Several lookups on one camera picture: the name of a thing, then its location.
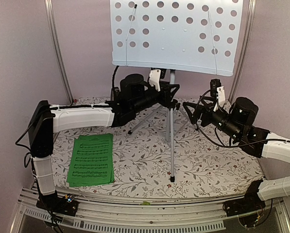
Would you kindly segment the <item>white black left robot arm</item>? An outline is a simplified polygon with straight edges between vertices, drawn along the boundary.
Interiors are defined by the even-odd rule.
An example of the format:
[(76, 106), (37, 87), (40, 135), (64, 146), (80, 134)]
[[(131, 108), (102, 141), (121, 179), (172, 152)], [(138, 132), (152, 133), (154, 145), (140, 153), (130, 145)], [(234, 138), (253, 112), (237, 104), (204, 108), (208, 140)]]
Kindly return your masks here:
[(114, 99), (104, 103), (70, 106), (49, 105), (47, 100), (38, 103), (28, 126), (38, 208), (75, 215), (79, 205), (70, 195), (64, 198), (57, 195), (51, 167), (54, 133), (87, 127), (122, 127), (157, 103), (172, 109), (178, 103), (173, 97), (180, 85), (162, 79), (159, 75), (157, 82), (152, 83), (141, 74), (130, 74), (120, 81)]

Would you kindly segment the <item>white perforated music stand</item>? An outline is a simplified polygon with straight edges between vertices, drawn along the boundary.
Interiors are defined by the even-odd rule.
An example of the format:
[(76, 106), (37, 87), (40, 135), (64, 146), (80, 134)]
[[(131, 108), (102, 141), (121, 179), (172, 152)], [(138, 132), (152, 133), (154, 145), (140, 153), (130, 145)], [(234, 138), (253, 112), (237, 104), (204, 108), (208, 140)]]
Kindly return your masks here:
[(112, 0), (112, 63), (230, 77), (241, 0)]

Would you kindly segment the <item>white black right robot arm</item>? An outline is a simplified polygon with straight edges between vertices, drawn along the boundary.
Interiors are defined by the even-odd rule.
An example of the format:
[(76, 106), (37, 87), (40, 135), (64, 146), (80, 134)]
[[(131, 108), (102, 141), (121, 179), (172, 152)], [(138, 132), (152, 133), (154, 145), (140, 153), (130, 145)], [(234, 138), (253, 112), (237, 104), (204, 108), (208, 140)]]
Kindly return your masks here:
[[(239, 97), (229, 112), (201, 97), (198, 103), (184, 102), (190, 122), (197, 128), (215, 126), (229, 136), (229, 148), (240, 148), (256, 158), (271, 158), (290, 163), (290, 139), (253, 126), (258, 107), (248, 98)], [(241, 199), (226, 201), (229, 216), (265, 207), (265, 201), (290, 196), (290, 176), (276, 180), (253, 181)]]

